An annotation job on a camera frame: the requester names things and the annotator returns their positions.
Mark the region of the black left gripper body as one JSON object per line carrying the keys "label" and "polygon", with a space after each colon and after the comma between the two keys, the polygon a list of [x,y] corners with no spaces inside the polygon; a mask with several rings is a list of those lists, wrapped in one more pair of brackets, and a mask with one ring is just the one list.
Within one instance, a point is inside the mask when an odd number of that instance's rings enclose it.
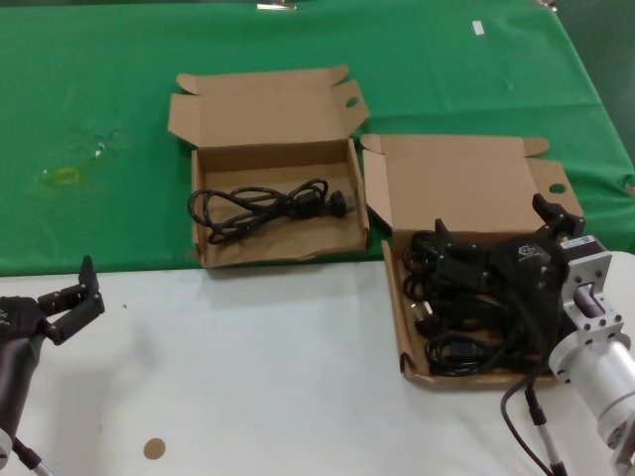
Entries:
{"label": "black left gripper body", "polygon": [[1,429],[16,431],[40,363],[42,297],[1,298]]}

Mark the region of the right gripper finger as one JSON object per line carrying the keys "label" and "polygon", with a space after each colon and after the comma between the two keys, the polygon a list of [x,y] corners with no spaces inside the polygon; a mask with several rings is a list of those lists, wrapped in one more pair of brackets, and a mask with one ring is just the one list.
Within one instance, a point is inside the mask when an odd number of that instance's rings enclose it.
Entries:
{"label": "right gripper finger", "polygon": [[555,243],[561,236],[578,238],[582,235],[585,220],[565,210],[557,202],[548,202],[541,194],[532,198],[534,211],[544,224],[532,234],[536,243]]}
{"label": "right gripper finger", "polygon": [[437,275],[474,293],[485,293],[490,280],[491,249],[475,243],[454,243],[441,219],[435,220]]}

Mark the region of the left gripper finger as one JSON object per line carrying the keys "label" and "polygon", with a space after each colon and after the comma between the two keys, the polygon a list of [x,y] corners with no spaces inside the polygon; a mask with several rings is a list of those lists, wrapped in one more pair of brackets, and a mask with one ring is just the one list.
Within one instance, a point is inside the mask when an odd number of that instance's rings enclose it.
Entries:
{"label": "left gripper finger", "polygon": [[105,311],[99,281],[89,255],[83,257],[78,284],[38,298],[44,315],[39,330],[62,345]]}

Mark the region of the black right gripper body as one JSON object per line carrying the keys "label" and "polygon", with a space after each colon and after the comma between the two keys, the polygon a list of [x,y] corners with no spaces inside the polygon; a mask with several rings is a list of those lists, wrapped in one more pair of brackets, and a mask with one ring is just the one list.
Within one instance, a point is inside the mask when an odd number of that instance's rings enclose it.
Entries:
{"label": "black right gripper body", "polygon": [[490,255],[511,307],[543,357],[560,342],[564,320],[563,271],[553,251],[552,243],[528,234],[494,245]]}

